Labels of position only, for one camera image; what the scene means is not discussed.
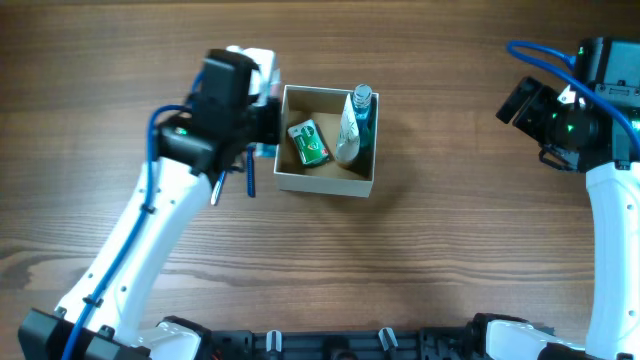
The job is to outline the teal toothpaste tube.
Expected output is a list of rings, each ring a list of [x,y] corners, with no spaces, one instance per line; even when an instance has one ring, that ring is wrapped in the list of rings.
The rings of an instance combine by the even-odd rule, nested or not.
[[[262,158],[275,158],[277,145],[257,143],[255,145],[254,155]]]

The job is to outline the blue white toothbrush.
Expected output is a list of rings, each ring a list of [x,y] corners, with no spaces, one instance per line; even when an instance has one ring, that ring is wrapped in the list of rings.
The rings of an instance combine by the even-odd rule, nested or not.
[[[227,172],[226,171],[222,171],[217,182],[215,183],[214,187],[213,187],[213,192],[212,192],[212,197],[211,197],[211,205],[212,206],[217,206],[221,197],[221,193],[225,184],[227,178]]]

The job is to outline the blue mouthwash bottle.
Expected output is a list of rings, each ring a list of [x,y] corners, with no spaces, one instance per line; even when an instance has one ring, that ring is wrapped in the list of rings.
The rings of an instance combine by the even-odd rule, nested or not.
[[[352,94],[352,106],[359,131],[360,150],[365,152],[370,146],[369,119],[371,114],[372,89],[359,84]]]

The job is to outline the green soap packet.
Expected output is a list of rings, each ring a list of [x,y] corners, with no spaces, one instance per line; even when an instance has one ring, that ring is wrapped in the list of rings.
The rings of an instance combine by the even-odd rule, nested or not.
[[[289,127],[287,134],[293,141],[303,166],[318,166],[329,160],[329,150],[314,120],[309,119]]]

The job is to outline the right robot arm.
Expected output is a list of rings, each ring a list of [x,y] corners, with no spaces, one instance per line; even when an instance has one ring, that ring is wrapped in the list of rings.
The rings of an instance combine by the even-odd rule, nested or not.
[[[584,344],[504,315],[478,314],[462,354],[489,359],[639,356],[639,44],[582,40],[575,54],[511,41],[515,58],[558,77],[557,92],[525,77],[496,116],[534,139],[540,162],[582,173],[594,222],[594,294]]]

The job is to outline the white leaf-print cream tube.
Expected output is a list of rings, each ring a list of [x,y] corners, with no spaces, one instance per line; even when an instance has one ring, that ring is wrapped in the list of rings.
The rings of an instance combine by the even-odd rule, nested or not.
[[[336,140],[335,160],[342,167],[350,167],[356,160],[360,148],[358,129],[351,95],[346,96]]]

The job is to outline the blue disposable razor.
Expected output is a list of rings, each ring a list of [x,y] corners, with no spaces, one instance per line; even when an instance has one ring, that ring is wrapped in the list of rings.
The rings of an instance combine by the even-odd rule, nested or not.
[[[255,146],[250,145],[246,151],[246,181],[247,195],[251,198],[254,198],[256,196],[254,152]]]

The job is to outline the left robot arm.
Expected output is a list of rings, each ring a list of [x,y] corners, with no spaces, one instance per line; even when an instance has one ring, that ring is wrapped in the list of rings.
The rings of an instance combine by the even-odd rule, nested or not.
[[[209,333],[170,317],[142,329],[153,284],[182,232],[246,172],[255,143],[281,136],[280,70],[271,50],[212,49],[180,104],[150,116],[146,159],[118,222],[52,313],[31,310],[18,331],[28,359],[197,359]]]

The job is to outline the white cardboard box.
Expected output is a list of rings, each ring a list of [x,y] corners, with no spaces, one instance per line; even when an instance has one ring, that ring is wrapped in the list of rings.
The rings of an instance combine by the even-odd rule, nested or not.
[[[379,94],[372,94],[370,115],[370,151],[364,159],[348,168],[334,158],[324,164],[307,167],[301,162],[292,139],[287,134],[291,126],[306,120],[315,122],[330,155],[336,142],[344,104],[349,92],[345,89],[286,85],[281,108],[281,142],[276,150],[274,175],[280,190],[367,198],[375,179]]]

